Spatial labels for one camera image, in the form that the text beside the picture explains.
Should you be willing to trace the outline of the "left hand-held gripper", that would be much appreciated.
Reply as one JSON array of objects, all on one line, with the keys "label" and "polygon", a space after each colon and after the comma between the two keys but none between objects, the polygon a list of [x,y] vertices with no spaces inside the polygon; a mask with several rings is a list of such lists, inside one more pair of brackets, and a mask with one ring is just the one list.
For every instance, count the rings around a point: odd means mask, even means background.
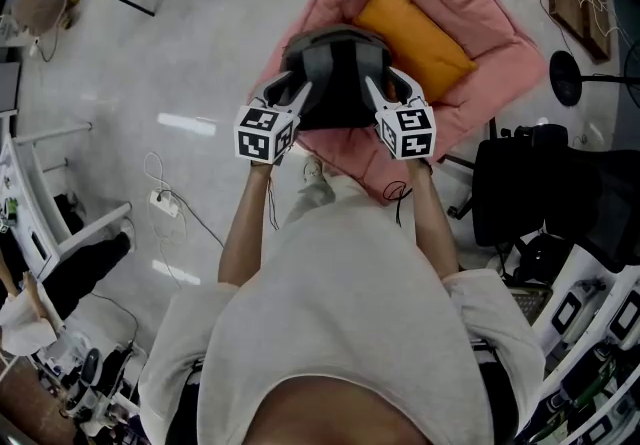
[{"label": "left hand-held gripper", "polygon": [[257,87],[257,99],[266,107],[286,107],[286,112],[241,106],[234,122],[235,156],[262,164],[277,164],[294,143],[300,114],[313,88],[305,82],[293,93],[292,71],[284,71]]}]

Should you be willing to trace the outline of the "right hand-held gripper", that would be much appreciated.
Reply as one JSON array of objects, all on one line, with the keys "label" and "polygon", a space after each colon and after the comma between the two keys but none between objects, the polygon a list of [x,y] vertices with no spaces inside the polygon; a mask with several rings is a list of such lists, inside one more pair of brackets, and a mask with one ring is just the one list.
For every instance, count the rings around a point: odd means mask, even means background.
[{"label": "right hand-held gripper", "polygon": [[379,136],[394,159],[411,160],[430,158],[435,152],[436,125],[433,110],[425,105],[421,85],[407,73],[397,68],[387,69],[395,101],[406,106],[386,109],[388,100],[374,80],[366,76]]}]

